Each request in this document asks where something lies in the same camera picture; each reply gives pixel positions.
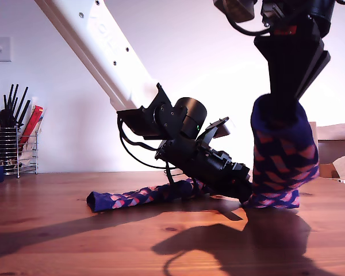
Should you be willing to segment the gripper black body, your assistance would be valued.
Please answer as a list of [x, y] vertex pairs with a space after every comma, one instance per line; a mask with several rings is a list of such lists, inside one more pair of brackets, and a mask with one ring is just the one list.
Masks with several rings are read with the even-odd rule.
[[213, 190], [231, 190], [233, 163], [224, 151], [215, 151], [196, 144], [186, 149], [186, 175]]

